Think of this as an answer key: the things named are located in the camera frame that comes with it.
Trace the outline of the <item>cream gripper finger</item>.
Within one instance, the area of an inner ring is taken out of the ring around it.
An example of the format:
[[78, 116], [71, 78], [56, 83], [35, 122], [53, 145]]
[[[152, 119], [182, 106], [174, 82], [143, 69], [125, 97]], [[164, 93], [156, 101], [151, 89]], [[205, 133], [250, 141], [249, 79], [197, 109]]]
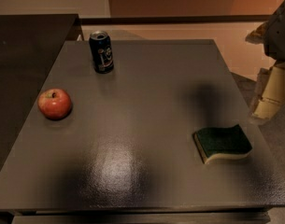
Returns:
[[285, 62], [277, 61], [257, 76], [254, 97], [249, 108], [249, 121], [265, 124], [285, 103]]

